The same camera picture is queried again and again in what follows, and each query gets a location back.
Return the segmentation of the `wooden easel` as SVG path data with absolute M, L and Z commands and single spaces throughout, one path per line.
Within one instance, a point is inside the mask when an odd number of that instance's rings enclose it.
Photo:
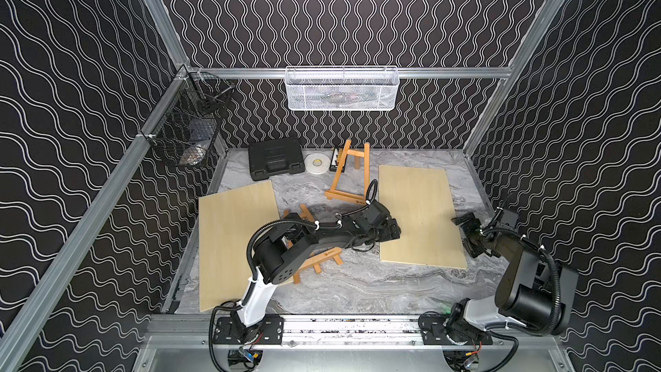
M 305 204 L 300 204 L 300 217 L 303 220 L 308 220 L 314 222 L 314 218 L 310 210 Z M 339 247 L 333 247 L 325 251 L 314 251 L 312 256 L 309 257 L 297 270 L 294 275 L 290 278 L 287 279 L 283 284 L 289 284 L 289 283 L 294 283 L 294 284 L 299 284 L 301 283 L 301 273 L 304 270 L 314 270 L 316 274 L 322 273 L 322 263 L 325 263 L 326 261 L 334 261 L 337 265 L 343 265 L 344 261 L 340 257 L 343 252 L 343 249 Z
M 340 147 L 341 155 L 330 188 L 325 191 L 328 200 L 365 205 L 370 184 L 370 151 L 366 142 L 362 148 L 354 148 L 348 139 Z

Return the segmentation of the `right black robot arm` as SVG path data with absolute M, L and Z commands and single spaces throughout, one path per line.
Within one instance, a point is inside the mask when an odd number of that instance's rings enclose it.
M 518 220 L 518 213 L 507 208 L 499 208 L 485 224 L 473 213 L 451 219 L 472 258 L 485 255 L 508 262 L 494 296 L 454 304 L 443 324 L 452 342 L 489 342 L 488 332 L 497 329 L 535 337 L 559 336 L 568 329 L 578 272 L 520 234 Z

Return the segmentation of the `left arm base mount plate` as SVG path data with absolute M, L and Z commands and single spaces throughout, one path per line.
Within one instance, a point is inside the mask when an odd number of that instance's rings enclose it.
M 281 344 L 284 323 L 284 318 L 275 314 L 267 314 L 250 327 L 235 314 L 219 317 L 212 329 L 211 341 L 216 345 Z

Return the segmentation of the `white tape roll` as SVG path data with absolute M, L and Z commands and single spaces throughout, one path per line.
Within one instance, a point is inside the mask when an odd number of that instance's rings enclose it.
M 331 159 L 323 153 L 311 153 L 306 156 L 304 165 L 307 173 L 321 175 L 330 170 Z

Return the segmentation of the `black plastic tool case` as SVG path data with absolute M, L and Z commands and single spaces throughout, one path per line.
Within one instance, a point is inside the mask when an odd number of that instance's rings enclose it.
M 249 171 L 253 181 L 306 170 L 301 143 L 296 138 L 271 139 L 250 144 Z

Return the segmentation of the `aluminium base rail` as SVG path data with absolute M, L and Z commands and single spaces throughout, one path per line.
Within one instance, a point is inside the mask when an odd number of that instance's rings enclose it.
M 135 371 L 572 371 L 566 348 L 553 337 L 512 329 L 482 340 L 448 339 L 437 314 L 277 315 L 242 341 L 221 313 L 157 315 L 139 350 Z

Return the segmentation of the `small black tray box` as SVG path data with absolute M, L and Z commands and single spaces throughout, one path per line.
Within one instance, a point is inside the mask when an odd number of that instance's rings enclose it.
M 341 155 L 341 149 L 335 147 L 332 152 L 332 158 L 330 159 L 330 168 L 329 168 L 330 172 L 337 171 L 340 155 Z

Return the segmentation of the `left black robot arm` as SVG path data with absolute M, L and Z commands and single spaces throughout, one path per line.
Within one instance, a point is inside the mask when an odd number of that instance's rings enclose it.
M 399 239 L 402 230 L 386 206 L 376 200 L 378 181 L 368 185 L 365 204 L 349 212 L 337 214 L 333 222 L 305 220 L 296 213 L 264 224 L 250 237 L 246 260 L 251 271 L 244 295 L 225 301 L 212 309 L 208 327 L 208 352 L 218 371 L 225 368 L 219 362 L 214 339 L 220 311 L 230 314 L 238 344 L 255 344 L 263 338 L 263 323 L 267 306 L 277 287 L 293 277 L 313 252 L 340 247 L 355 249 Z

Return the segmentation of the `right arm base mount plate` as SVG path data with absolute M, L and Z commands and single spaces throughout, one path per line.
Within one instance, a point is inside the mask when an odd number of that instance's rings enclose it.
M 492 345 L 492 337 L 468 324 L 461 316 L 437 312 L 418 317 L 418 328 L 424 345 L 469 345 L 480 348 Z

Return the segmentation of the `plywood board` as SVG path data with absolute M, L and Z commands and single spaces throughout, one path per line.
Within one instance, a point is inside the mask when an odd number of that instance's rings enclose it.
M 399 239 L 380 245 L 383 262 L 468 268 L 445 170 L 382 165 L 379 201 L 401 228 Z
M 249 240 L 280 214 L 269 181 L 204 196 L 199 208 L 199 300 L 206 312 L 244 296 L 251 277 Z

